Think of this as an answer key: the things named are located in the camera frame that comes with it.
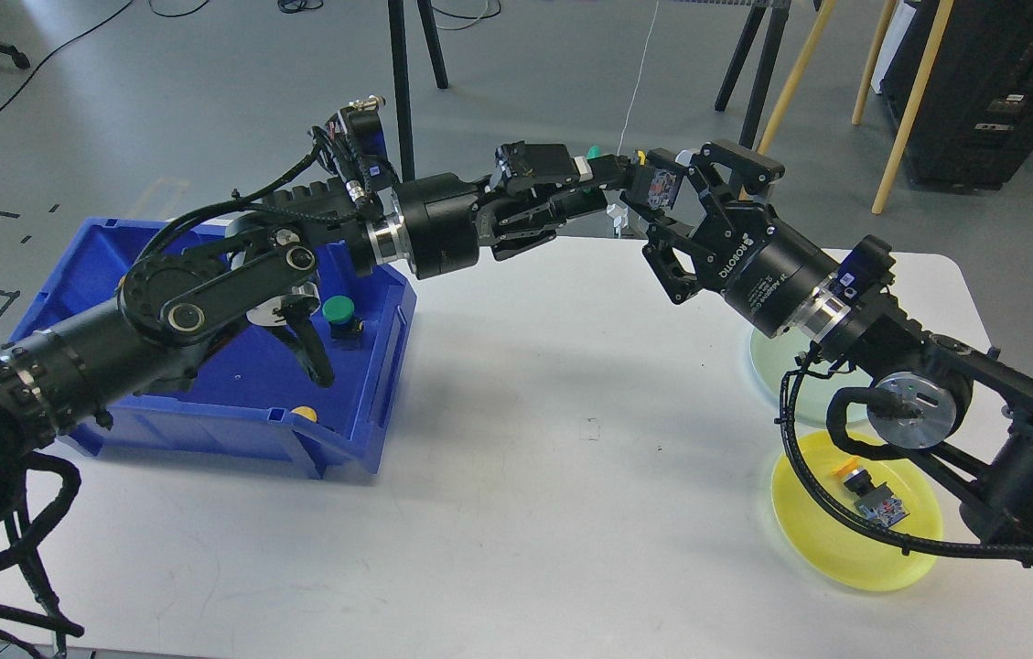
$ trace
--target light green plate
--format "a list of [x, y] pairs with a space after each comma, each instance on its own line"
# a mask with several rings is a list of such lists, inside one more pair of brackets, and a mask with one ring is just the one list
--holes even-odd
[[[759, 381], [777, 400], [781, 391], [781, 378], [787, 371], [796, 368], [797, 353], [809, 349], [809, 338], [796, 329], [781, 334], [780, 337], [769, 339], [758, 331], [751, 334], [751, 366], [755, 368]], [[864, 372], [834, 375], [828, 380], [805, 378], [801, 384], [801, 396], [796, 398], [796, 420], [808, 422], [809, 426], [824, 429], [825, 412], [828, 402], [834, 400], [834, 391], [842, 387], [868, 387], [870, 376]], [[846, 410], [846, 420], [855, 422], [865, 418], [865, 408], [850, 405]]]

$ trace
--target white string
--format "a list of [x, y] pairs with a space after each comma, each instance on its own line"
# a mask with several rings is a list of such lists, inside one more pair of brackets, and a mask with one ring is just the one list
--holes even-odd
[[459, 27], [448, 27], [445, 25], [436, 24], [436, 27], [439, 29], [444, 29], [446, 30], [446, 32], [458, 32], [458, 30], [467, 29], [471, 26], [481, 24], [481, 22], [483, 22], [484, 13], [488, 13], [488, 9], [491, 8], [492, 8], [492, 0], [483, 0], [483, 8], [479, 9], [479, 15], [475, 17], [475, 19], [473, 19], [469, 24], [461, 25]]
[[637, 99], [637, 87], [643, 83], [643, 70], [646, 68], [646, 51], [651, 45], [651, 34], [654, 34], [654, 22], [659, 18], [659, 4], [662, 4], [662, 0], [654, 0], [654, 15], [651, 18], [651, 28], [646, 30], [646, 43], [643, 44], [643, 61], [637, 64], [637, 80], [634, 81], [634, 92], [629, 95], [629, 107], [626, 108], [626, 124], [621, 125], [621, 136], [618, 137], [618, 155], [621, 155], [621, 144], [626, 139], [626, 129], [629, 128], [629, 113], [634, 112], [634, 99]]

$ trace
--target yellow bowl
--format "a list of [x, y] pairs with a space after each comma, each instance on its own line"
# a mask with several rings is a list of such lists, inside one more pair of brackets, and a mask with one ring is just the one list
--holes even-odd
[[[850, 435], [860, 441], [878, 443], [860, 434]], [[805, 435], [800, 443], [809, 471], [821, 481], [825, 491], [841, 502], [854, 501], [854, 495], [833, 474], [834, 469], [850, 456], [834, 446], [824, 430]], [[918, 467], [906, 460], [859, 459], [859, 463], [870, 472], [875, 485], [885, 482], [908, 510], [908, 516], [894, 525], [893, 530], [925, 538], [942, 538], [939, 502]], [[917, 552], [902, 556], [898, 547], [873, 541], [843, 527], [809, 497], [784, 454], [776, 461], [773, 470], [773, 509], [793, 550], [817, 570], [849, 587], [879, 592], [906, 588], [921, 579], [935, 564], [934, 556]]]

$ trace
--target yellow plate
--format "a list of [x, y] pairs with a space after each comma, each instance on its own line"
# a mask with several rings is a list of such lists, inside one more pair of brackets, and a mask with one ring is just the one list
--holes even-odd
[[[864, 442], [879, 443], [860, 434], [850, 435]], [[833, 474], [834, 469], [850, 456], [838, 450], [824, 430], [801, 438], [801, 453], [805, 454], [813, 475], [836, 500], [854, 501], [854, 495]], [[873, 483], [889, 485], [909, 512], [905, 520], [894, 525], [893, 530], [925, 538], [942, 538], [939, 502], [918, 467], [906, 460], [858, 460], [870, 472]], [[916, 552], [902, 556], [901, 551], [888, 543], [872, 541], [843, 527], [809, 497], [784, 454], [776, 461], [773, 470], [773, 508], [785, 537], [801, 556], [829, 578], [849, 587], [869, 591], [906, 588], [921, 579], [935, 564], [934, 556]]]
[[[749, 345], [751, 367], [755, 368], [759, 381], [775, 401], [781, 391], [781, 378], [784, 373], [796, 368], [797, 353], [809, 349], [809, 338], [797, 331], [781, 334], [780, 337], [769, 339], [759, 331], [753, 331]], [[825, 427], [825, 412], [828, 402], [834, 400], [834, 391], [842, 387], [868, 387], [870, 376], [860, 371], [853, 373], [838, 373], [828, 380], [805, 378], [801, 383], [801, 394], [796, 397], [796, 420], [808, 422], [817, 429]], [[865, 408], [850, 405], [846, 410], [846, 421], [855, 422], [865, 418]]]

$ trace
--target green button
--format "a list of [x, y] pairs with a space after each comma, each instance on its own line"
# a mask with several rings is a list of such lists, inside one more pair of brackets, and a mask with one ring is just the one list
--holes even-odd
[[320, 306], [320, 313], [334, 325], [345, 325], [353, 317], [353, 301], [345, 295], [334, 295]]

